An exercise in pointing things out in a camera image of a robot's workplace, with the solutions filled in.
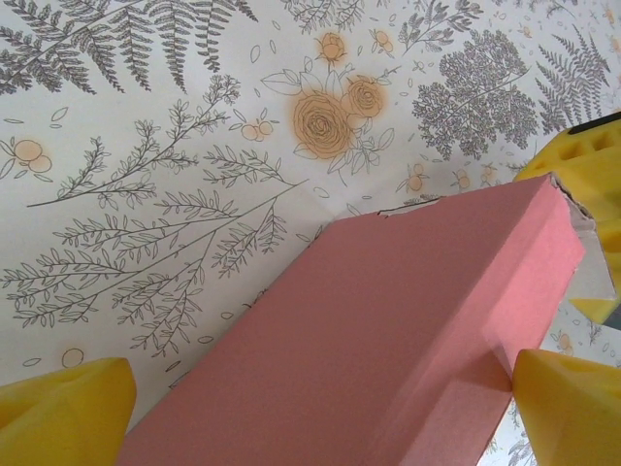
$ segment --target pink cardboard box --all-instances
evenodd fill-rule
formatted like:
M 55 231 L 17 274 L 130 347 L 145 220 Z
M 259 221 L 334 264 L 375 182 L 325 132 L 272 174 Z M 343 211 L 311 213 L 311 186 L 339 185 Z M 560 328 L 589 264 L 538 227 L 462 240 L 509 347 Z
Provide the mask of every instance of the pink cardboard box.
M 550 178 L 333 223 L 120 465 L 475 465 L 583 248 Z

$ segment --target orange rose illustration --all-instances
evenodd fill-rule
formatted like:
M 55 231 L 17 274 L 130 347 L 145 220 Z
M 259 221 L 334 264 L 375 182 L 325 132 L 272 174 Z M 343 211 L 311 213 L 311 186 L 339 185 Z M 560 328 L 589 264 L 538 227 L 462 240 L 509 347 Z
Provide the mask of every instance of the orange rose illustration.
M 321 56 L 330 63 L 336 63 L 345 55 L 345 45 L 339 34 L 329 32 L 321 39 Z
M 379 84 L 365 77 L 359 77 L 358 81 L 351 83 L 343 97 L 343 107 L 360 117 L 376 117 L 383 103 Z
M 293 125 L 300 142 L 323 159 L 347 150 L 353 135 L 340 102 L 326 94 L 316 93 L 300 100 L 293 113 Z

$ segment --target fern leaf illustration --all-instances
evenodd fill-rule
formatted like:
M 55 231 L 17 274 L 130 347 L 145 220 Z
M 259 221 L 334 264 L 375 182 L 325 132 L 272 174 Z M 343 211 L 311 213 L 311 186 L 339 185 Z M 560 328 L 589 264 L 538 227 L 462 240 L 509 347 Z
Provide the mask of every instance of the fern leaf illustration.
M 116 39 L 120 42 L 123 50 L 121 55 L 125 56 L 124 62 L 127 69 L 136 79 L 136 82 L 146 90 L 151 90 L 148 85 L 148 63 L 153 41 L 147 37 L 153 30 L 150 23 L 141 16 L 142 12 L 133 6 L 118 12 L 111 20 L 116 28 L 112 30 Z
M 220 69 L 217 37 L 224 30 L 223 24 L 229 22 L 235 5 L 229 0 L 199 0 L 192 2 L 192 6 L 197 14 L 196 20 L 202 23 L 196 26 L 201 31 L 196 34 L 199 42 L 195 44 L 201 49 L 198 54 L 205 57 L 204 63 L 216 73 Z
M 27 88 L 26 83 L 30 83 L 30 78 L 45 86 L 51 92 L 60 90 L 62 82 L 53 72 L 51 64 L 40 55 L 40 51 L 37 48 L 37 44 L 40 46 L 39 40 L 35 40 L 33 43 L 32 35 L 24 35 L 23 32 L 14 31 L 8 27 L 0 27 L 0 37 L 15 47 L 18 52 L 21 52 L 27 58 L 31 58 L 25 70 L 23 70 L 28 74 L 28 79 L 24 78 L 24 73 L 17 73 L 18 80 L 14 82 L 14 91 L 18 86 Z
M 32 31 L 46 41 L 53 41 L 64 36 L 63 30 L 58 26 L 61 12 L 52 13 L 51 6 L 45 5 L 41 11 L 37 4 L 30 0 L 4 0 L 4 4 L 30 26 Z
M 42 8 L 39 0 L 2 1 L 34 34 L 0 25 L 0 39 L 12 46 L 0 50 L 0 94 L 28 90 L 33 82 L 55 92 L 65 81 L 95 93 L 82 53 L 116 90 L 123 92 L 115 68 L 121 60 L 138 85 L 150 90 L 155 34 L 162 39 L 174 82 L 185 90 L 183 72 L 192 33 L 197 52 L 211 71 L 217 71 L 218 37 L 231 15 L 257 20 L 246 0 L 58 0 L 57 11 L 50 5 Z
M 114 70 L 114 45 L 111 44 L 114 37 L 109 34 L 110 30 L 110 26 L 106 24 L 83 27 L 72 38 L 72 45 L 78 46 L 82 52 L 88 54 L 108 83 L 116 90 L 124 92 Z
M 602 116 L 602 87 L 609 86 L 606 73 L 610 69 L 598 52 L 593 37 L 587 43 L 575 26 L 573 30 L 577 42 L 554 36 L 567 56 L 539 47 L 543 57 L 552 66 L 550 69 L 537 64 L 551 85 L 549 88 L 539 78 L 536 79 L 545 98 L 539 100 L 543 108 L 540 115 L 544 134 L 561 131 L 594 116 Z
M 256 22 L 259 21 L 257 17 L 254 15 L 254 13 L 252 12 L 252 9 L 249 7 L 246 0 L 237 0 L 235 2 L 235 7 L 240 11 L 240 13 L 243 13 L 244 15 L 246 15 L 253 21 L 256 21 Z
M 189 44 L 185 37 L 190 35 L 196 12 L 183 0 L 150 0 L 145 5 L 145 12 L 153 18 L 153 23 L 164 40 L 166 63 L 173 80 L 185 92 L 183 67 Z
M 63 79 L 84 92 L 94 94 L 95 91 L 88 83 L 88 69 L 83 66 L 84 63 L 78 58 L 78 55 L 80 53 L 71 50 L 69 44 L 61 43 L 46 53 L 46 59 Z
M 106 14 L 110 0 L 59 0 L 64 12 L 79 22 L 93 22 Z

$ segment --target botanical print paper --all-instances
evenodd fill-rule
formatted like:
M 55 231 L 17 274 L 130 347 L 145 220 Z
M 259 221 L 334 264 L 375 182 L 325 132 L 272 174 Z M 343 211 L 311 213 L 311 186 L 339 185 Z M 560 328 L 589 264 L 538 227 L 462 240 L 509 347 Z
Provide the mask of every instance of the botanical print paper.
M 621 108 L 620 15 L 3 0 L 0 383 L 125 356 L 135 423 L 330 221 L 508 182 Z M 551 332 L 618 364 L 618 334 L 571 307 Z M 481 464 L 535 464 L 512 407 Z

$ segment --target yellow foam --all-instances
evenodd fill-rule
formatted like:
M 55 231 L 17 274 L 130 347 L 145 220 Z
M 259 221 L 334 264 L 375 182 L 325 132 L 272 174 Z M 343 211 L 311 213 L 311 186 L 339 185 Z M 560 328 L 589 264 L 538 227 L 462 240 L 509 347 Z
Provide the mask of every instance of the yellow foam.
M 523 349 L 513 395 L 539 466 L 621 465 L 621 369 Z
M 598 223 L 605 259 L 621 290 L 621 119 L 576 134 L 557 135 L 520 172 L 525 180 L 554 172 Z M 604 323 L 621 299 L 576 299 L 587 317 Z
M 2 386 L 0 464 L 113 466 L 135 401 L 122 358 Z

